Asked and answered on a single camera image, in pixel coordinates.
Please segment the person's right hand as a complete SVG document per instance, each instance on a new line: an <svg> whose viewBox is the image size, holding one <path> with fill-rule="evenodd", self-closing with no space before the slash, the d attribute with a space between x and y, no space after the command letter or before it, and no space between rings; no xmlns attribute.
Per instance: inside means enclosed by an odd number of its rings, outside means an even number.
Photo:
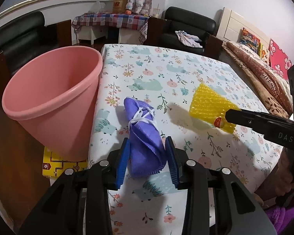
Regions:
<svg viewBox="0 0 294 235"><path fill-rule="evenodd" d="M288 152L289 150L284 147L275 168L253 194L262 207L265 201L284 196L294 188L293 175L290 171L292 164L288 158Z"/></svg>

